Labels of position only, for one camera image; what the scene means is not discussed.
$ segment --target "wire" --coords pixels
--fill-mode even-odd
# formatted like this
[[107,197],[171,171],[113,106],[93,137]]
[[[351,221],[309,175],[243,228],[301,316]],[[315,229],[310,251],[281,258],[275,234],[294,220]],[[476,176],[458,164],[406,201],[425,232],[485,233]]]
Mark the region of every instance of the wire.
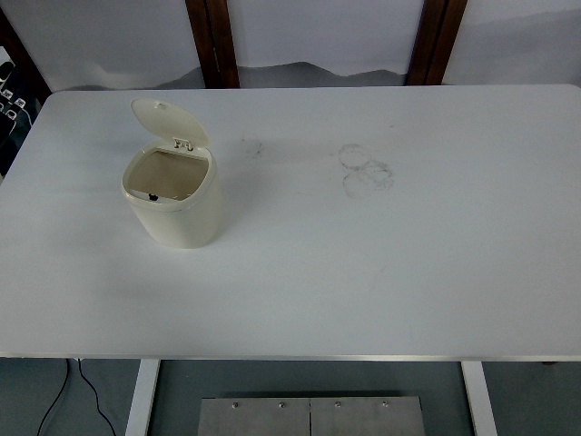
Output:
[[113,436],[117,436],[117,433],[115,433],[115,429],[113,428],[113,425],[111,424],[111,422],[109,421],[109,418],[107,418],[104,413],[101,411],[101,408],[99,407],[99,395],[97,394],[97,390],[94,388],[93,384],[84,376],[83,374],[83,369],[81,368],[81,359],[77,360],[79,363],[79,372],[81,374],[81,377],[83,377],[83,380],[85,380],[87,382],[87,384],[89,386],[91,386],[91,389],[94,392],[94,397],[97,401],[97,411],[99,412],[99,414],[101,416],[103,416],[103,418],[107,421],[107,423],[109,424],[109,427],[111,427],[111,431],[113,432]]
[[58,395],[56,395],[56,398],[54,399],[53,404],[51,404],[51,407],[49,407],[48,411],[46,411],[46,413],[44,414],[43,420],[40,421],[40,425],[38,426],[38,431],[36,432],[36,436],[40,435],[40,430],[43,428],[44,420],[46,419],[48,414],[51,412],[51,409],[54,407],[54,405],[56,404],[58,399],[61,397],[61,394],[64,391],[64,386],[66,386],[66,382],[69,380],[69,371],[70,371],[69,361],[68,361],[68,359],[64,359],[64,362],[66,363],[66,375],[64,376],[63,386],[61,386],[61,390],[58,392]]

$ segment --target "gray floor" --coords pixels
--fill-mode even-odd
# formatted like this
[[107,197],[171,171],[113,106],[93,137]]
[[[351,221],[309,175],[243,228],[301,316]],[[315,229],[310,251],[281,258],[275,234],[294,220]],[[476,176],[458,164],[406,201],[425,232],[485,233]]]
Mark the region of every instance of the gray floor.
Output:
[[[45,435],[111,435],[76,361],[63,395],[43,424]],[[118,435],[125,433],[139,361],[83,360],[83,374],[99,393],[102,412]],[[0,359],[0,435],[36,435],[63,385],[64,359]]]
[[581,435],[581,362],[487,362],[499,436]]
[[[110,435],[91,389],[70,360],[47,435]],[[138,361],[83,361],[101,408],[124,434]],[[484,364],[500,436],[581,434],[581,362]],[[58,393],[64,360],[0,359],[0,434],[34,435]],[[195,435],[202,398],[418,395],[426,434],[472,434],[459,365],[442,362],[162,362],[151,435]]]

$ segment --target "white table leg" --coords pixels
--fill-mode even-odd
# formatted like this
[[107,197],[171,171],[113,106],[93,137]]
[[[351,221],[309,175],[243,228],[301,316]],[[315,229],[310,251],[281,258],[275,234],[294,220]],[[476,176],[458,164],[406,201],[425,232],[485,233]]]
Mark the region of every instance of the white table leg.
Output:
[[482,362],[462,362],[462,372],[476,436],[497,436]]
[[147,436],[159,368],[159,359],[141,360],[125,436]]

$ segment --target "small trash can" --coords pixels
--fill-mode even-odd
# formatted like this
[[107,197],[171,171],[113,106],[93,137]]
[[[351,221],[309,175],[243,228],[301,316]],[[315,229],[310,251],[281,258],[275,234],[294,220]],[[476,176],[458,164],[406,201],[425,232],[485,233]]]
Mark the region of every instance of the small trash can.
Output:
[[158,243],[197,248],[222,223],[222,188],[202,125],[181,107],[150,98],[131,103],[133,113],[160,139],[127,165],[122,188],[135,214]]

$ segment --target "trash can lid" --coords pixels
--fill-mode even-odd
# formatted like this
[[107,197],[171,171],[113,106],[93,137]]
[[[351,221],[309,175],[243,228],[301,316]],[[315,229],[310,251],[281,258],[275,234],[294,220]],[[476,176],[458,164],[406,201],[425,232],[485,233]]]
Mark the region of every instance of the trash can lid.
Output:
[[138,98],[131,102],[131,108],[143,127],[169,143],[187,142],[197,148],[210,145],[210,138],[200,122],[176,104]]

